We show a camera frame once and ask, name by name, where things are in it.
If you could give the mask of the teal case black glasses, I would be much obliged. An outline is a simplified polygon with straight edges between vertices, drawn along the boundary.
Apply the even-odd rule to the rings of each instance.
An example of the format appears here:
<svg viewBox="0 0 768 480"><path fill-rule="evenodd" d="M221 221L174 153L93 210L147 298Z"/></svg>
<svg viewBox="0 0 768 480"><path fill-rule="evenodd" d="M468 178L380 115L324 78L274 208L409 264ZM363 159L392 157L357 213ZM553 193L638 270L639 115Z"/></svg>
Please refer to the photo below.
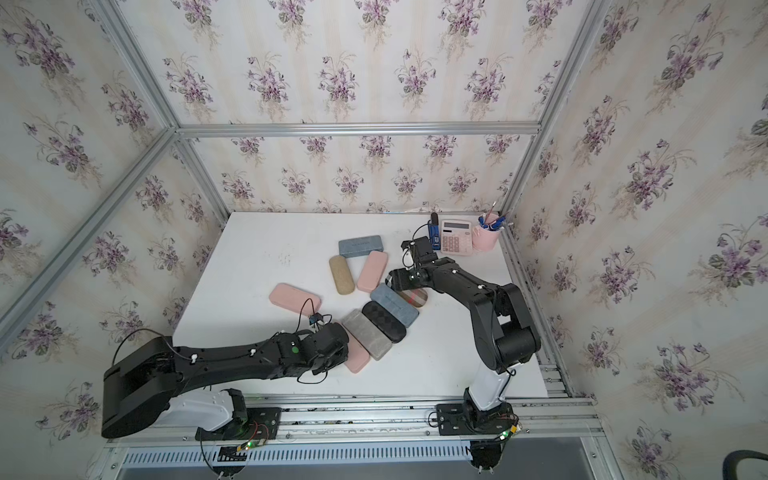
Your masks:
<svg viewBox="0 0 768 480"><path fill-rule="evenodd" d="M398 293L386 284L379 284L370 294L373 301L378 302L406 328L413 325L419 315L416 307L409 304Z"/></svg>

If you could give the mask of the grey case red sunglasses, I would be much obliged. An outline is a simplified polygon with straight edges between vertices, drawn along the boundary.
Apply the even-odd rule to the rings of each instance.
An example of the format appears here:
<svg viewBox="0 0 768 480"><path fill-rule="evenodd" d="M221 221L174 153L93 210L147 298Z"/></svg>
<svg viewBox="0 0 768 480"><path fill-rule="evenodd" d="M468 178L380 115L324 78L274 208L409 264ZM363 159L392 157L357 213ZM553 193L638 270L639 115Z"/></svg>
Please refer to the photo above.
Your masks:
<svg viewBox="0 0 768 480"><path fill-rule="evenodd" d="M358 310L357 313L356 338L375 361L380 361L391 350L393 343L361 310Z"/></svg>

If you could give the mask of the grey teal-lined glasses case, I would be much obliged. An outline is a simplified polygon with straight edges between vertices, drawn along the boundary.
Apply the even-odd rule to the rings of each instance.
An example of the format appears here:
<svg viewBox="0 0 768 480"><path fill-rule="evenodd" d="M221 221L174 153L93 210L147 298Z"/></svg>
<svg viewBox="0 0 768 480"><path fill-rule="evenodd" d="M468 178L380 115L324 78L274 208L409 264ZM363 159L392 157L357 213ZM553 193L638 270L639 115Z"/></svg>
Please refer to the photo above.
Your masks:
<svg viewBox="0 0 768 480"><path fill-rule="evenodd" d="M338 254L344 258L367 256L374 251L384 251L380 235L370 235L338 241Z"/></svg>

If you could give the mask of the plaid case purple glasses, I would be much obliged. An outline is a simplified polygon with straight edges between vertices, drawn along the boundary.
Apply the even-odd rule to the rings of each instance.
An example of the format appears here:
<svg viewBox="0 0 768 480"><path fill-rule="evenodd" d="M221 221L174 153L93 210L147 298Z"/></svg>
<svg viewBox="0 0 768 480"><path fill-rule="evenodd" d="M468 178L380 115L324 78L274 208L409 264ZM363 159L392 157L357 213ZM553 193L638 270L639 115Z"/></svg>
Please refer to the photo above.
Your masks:
<svg viewBox="0 0 768 480"><path fill-rule="evenodd" d="M428 301L428 293L425 289L411 289L399 291L398 295L415 308L422 308Z"/></svg>

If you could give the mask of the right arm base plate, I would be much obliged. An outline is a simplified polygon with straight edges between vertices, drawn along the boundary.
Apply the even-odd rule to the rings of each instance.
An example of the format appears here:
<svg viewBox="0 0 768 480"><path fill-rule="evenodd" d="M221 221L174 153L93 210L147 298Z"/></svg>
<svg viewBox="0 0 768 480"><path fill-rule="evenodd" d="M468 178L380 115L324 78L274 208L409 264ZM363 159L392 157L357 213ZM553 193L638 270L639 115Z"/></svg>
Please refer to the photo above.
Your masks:
<svg viewBox="0 0 768 480"><path fill-rule="evenodd" d="M478 410L469 403L444 403L436 406L437 428L441 436L495 435L517 432L519 417L509 403L490 410Z"/></svg>

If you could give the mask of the beige case black glasses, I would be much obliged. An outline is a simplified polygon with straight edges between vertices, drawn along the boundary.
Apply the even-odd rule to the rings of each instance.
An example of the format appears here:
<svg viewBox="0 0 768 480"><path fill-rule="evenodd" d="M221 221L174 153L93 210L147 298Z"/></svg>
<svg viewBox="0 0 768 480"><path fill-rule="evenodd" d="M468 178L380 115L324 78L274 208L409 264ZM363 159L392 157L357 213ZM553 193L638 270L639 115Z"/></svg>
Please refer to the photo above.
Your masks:
<svg viewBox="0 0 768 480"><path fill-rule="evenodd" d="M362 313L392 343L400 343L406 337L406 327L378 302L367 302Z"/></svg>

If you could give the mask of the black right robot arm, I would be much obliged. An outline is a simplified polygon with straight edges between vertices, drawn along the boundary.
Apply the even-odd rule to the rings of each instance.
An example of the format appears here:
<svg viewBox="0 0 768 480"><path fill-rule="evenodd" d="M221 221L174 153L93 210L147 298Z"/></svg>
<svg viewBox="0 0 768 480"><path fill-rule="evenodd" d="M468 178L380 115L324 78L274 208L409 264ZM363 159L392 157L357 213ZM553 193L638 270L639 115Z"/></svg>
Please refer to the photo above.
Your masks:
<svg viewBox="0 0 768 480"><path fill-rule="evenodd" d="M483 367L464 393L464 413L472 420L505 408L505 390L512 370L529 362L541 338L520 288L499 285L464 270L454 259L439 257L428 237L405 240L400 248L409 266L388 274L395 291L431 289L456 300L469 312L472 338Z"/></svg>

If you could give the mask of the beige case brown glasses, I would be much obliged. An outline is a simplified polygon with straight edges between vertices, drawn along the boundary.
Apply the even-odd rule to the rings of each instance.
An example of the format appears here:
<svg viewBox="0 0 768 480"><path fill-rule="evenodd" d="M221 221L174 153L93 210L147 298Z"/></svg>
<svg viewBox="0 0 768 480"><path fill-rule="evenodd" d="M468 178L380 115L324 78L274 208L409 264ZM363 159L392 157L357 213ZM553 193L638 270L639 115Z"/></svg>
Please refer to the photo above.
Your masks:
<svg viewBox="0 0 768 480"><path fill-rule="evenodd" d="M356 286L346 258L341 255L331 257L329 267L337 293L340 295L353 293Z"/></svg>

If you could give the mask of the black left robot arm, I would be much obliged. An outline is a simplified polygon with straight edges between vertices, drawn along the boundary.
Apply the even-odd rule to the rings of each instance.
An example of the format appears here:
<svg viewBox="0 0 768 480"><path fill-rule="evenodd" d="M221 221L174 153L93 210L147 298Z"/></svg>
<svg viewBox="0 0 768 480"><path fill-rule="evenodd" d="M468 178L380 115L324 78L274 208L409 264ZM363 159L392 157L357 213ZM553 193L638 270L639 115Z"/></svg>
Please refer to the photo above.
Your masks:
<svg viewBox="0 0 768 480"><path fill-rule="evenodd" d="M174 398L206 386L326 373L347 360L348 344L335 323L231 347L175 346L169 336L156 337L105 372L101 436L138 433L169 411Z"/></svg>

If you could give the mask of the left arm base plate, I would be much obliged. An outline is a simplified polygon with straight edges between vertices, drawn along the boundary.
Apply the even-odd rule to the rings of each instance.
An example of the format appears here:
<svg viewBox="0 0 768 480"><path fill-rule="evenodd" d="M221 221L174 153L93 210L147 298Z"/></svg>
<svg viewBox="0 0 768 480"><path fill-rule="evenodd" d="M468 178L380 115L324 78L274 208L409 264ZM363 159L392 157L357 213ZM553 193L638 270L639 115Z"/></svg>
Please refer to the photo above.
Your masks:
<svg viewBox="0 0 768 480"><path fill-rule="evenodd" d="M232 417L223 426L207 431L197 428L195 439L198 441L234 441L256 444L274 440L278 433L282 409L279 407L247 407L245 397L240 390L225 389L232 401Z"/></svg>

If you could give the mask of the pink case white sunglasses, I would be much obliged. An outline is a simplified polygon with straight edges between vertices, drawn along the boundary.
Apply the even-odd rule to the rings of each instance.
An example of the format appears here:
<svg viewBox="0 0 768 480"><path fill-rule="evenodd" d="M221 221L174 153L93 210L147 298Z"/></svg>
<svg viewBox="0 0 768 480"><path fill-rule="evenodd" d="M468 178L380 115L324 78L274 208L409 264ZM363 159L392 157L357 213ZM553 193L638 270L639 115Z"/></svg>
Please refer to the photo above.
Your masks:
<svg viewBox="0 0 768 480"><path fill-rule="evenodd" d="M358 290L371 293L380 284L388 264L388 254L382 251L372 251L366 258L356 287Z"/></svg>

